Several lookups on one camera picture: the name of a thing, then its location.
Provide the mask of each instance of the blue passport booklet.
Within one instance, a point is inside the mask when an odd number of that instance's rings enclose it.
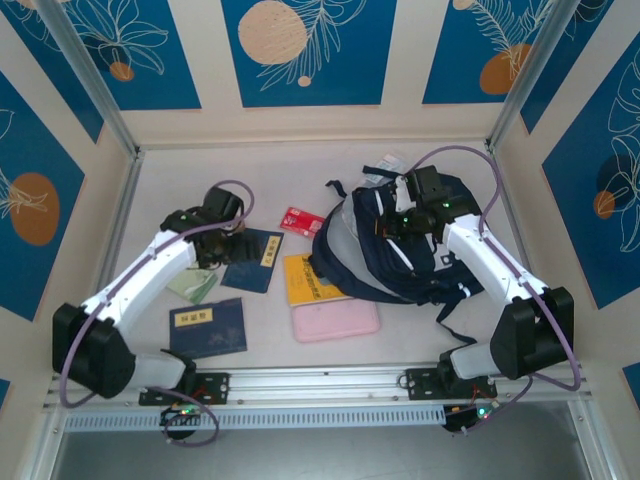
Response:
[[[178,308],[169,317],[173,352],[196,359],[247,351],[240,298]]]
[[[247,228],[245,231],[258,237],[262,257],[252,262],[229,265],[220,285],[249,292],[267,293],[284,234],[253,228]]]

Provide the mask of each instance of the red card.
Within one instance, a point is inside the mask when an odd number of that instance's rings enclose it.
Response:
[[[320,230],[320,227],[322,227],[322,222],[324,222],[324,218],[322,217],[289,207],[280,223],[280,228],[313,238],[316,232]]]

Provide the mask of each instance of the navy blue backpack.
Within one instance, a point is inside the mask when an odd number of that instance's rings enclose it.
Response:
[[[370,167],[363,171],[390,179],[398,175]],[[453,195],[466,196],[477,206],[459,178],[444,174],[440,178]],[[359,188],[347,196],[340,182],[327,183],[345,200],[331,211],[313,239],[309,261],[314,273],[354,298],[396,304],[442,304],[437,323],[458,340],[475,343],[475,339],[442,324],[461,300],[483,290],[466,265],[444,246],[438,248],[430,235],[400,240],[376,234],[376,222],[382,212],[395,206],[394,185],[391,181]]]

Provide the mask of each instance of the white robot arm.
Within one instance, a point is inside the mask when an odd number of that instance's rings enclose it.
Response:
[[[195,363],[167,351],[135,355],[128,346],[132,329],[171,279],[194,262],[209,268],[259,258],[257,238],[239,232],[237,225],[231,230],[215,228],[237,224],[238,211],[244,211],[240,198],[213,187],[203,206],[169,215],[151,244],[111,284],[80,307],[62,305],[53,316],[54,370],[62,373],[70,361],[68,377],[104,398],[128,387],[149,386],[180,386],[189,394]],[[92,323],[74,348],[86,322]]]
[[[503,308],[491,341],[440,356],[439,368],[455,383],[488,375],[516,379],[567,359],[556,322],[569,345],[573,340],[573,299],[564,288],[549,289],[528,272],[482,223],[472,199],[452,196],[435,167],[396,179],[396,234],[432,234],[473,273]],[[544,310],[553,316],[546,318]]]

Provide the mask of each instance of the pink pouch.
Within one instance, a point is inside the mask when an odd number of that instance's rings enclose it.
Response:
[[[374,302],[348,299],[301,305],[293,309],[293,332],[299,342],[319,342],[380,330]]]

